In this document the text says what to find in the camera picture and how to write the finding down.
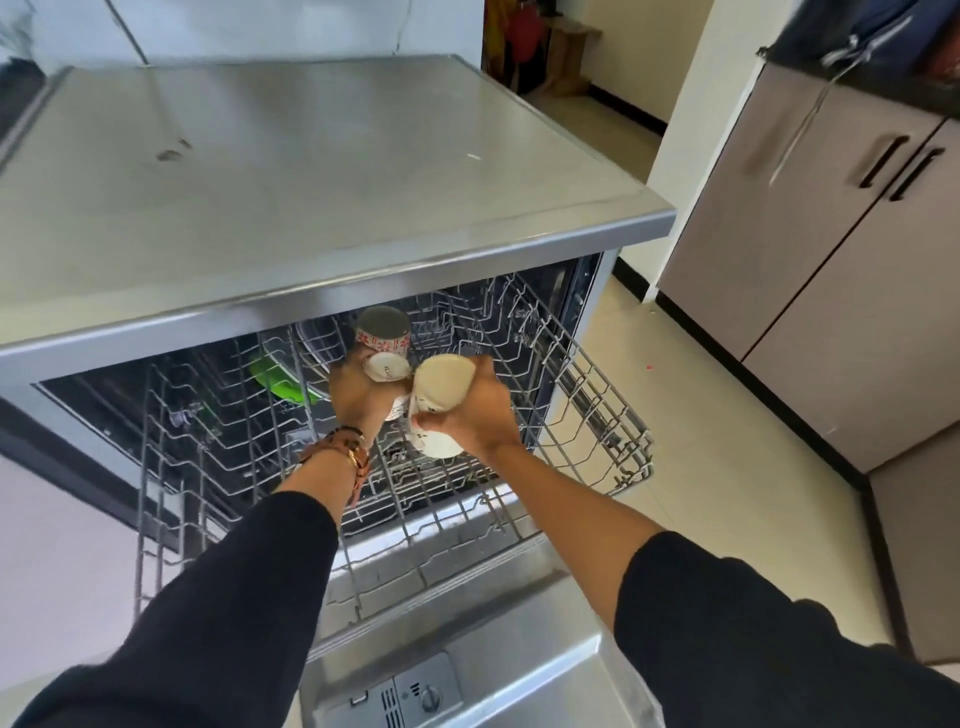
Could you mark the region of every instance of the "hand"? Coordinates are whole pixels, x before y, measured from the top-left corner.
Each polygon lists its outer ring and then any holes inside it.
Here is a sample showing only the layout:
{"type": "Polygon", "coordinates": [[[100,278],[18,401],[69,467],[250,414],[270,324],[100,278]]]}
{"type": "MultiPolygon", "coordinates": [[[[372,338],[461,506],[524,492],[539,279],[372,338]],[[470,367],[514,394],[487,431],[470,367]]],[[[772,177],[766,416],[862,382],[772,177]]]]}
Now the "hand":
{"type": "Polygon", "coordinates": [[[425,430],[443,432],[457,444],[490,466],[496,452],[504,447],[523,448],[510,390],[496,378],[489,356],[472,356],[476,364],[467,397],[449,412],[418,412],[414,424],[425,430]]]}
{"type": "Polygon", "coordinates": [[[383,421],[390,414],[394,400],[411,389],[410,379],[373,381],[363,366],[376,352],[364,346],[355,347],[347,358],[330,368],[330,403],[341,425],[356,427],[373,446],[383,421]]]}

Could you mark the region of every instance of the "person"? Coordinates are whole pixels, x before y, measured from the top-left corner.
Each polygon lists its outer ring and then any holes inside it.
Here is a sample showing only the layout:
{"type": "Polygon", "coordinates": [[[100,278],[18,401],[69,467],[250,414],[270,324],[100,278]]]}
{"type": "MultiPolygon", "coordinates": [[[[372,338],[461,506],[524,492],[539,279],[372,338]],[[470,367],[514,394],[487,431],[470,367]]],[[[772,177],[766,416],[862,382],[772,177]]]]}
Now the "person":
{"type": "MultiPolygon", "coordinates": [[[[334,439],[372,442],[404,386],[370,381],[370,353],[352,352],[331,374],[346,426],[334,439]]],[[[960,685],[845,640],[819,605],[790,601],[743,562],[707,553],[530,454],[492,362],[475,363],[464,402],[418,424],[449,434],[510,483],[669,728],[960,725],[960,685]]],[[[164,588],[112,657],[67,670],[15,726],[282,725],[337,528],[366,466],[355,442],[327,445],[164,588]]]]}

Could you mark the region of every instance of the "lower dish rack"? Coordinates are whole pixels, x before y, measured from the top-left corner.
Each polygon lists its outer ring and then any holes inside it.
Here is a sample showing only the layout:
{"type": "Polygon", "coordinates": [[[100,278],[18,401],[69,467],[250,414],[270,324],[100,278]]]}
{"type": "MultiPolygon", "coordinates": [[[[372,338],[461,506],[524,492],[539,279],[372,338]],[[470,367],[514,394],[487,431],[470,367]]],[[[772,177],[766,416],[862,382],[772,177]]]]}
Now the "lower dish rack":
{"type": "MultiPolygon", "coordinates": [[[[442,352],[493,358],[536,456],[610,495],[650,476],[646,426],[521,275],[390,305],[410,317],[415,365],[442,352]]],[[[137,614],[335,426],[326,367],[352,342],[353,318],[315,319],[150,362],[137,614]],[[279,351],[289,355],[284,367],[262,365],[279,351]]],[[[426,457],[407,442],[406,426],[402,418],[385,424],[361,497],[344,515],[320,639],[538,533],[494,472],[466,454],[426,457]]]]}

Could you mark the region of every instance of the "beige floor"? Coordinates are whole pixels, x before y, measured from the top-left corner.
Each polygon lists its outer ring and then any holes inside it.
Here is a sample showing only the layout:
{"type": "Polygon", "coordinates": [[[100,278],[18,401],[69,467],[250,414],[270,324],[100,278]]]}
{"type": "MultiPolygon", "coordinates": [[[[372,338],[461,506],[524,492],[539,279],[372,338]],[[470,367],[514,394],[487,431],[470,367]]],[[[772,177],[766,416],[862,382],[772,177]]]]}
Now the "beige floor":
{"type": "MultiPolygon", "coordinates": [[[[589,98],[538,106],[646,180],[655,135],[589,98]]],[[[627,502],[714,553],[744,559],[790,597],[827,605],[851,639],[890,642],[857,498],[839,475],[616,280],[585,346],[654,436],[656,472],[627,502]]]]}

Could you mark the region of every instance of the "bracelet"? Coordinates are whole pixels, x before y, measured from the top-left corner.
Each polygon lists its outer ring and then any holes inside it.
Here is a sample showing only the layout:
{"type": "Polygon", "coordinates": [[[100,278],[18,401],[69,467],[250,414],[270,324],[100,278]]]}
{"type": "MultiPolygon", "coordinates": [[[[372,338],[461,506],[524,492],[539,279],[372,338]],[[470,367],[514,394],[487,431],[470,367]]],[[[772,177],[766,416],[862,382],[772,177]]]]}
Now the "bracelet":
{"type": "Polygon", "coordinates": [[[326,449],[341,452],[349,458],[356,469],[353,492],[350,494],[348,503],[348,508],[352,508],[360,499],[360,488],[367,479],[367,475],[370,474],[370,452],[367,450],[367,439],[363,432],[356,427],[350,425],[337,427],[322,440],[304,448],[303,452],[300,453],[300,464],[302,465],[318,452],[326,449]]]}

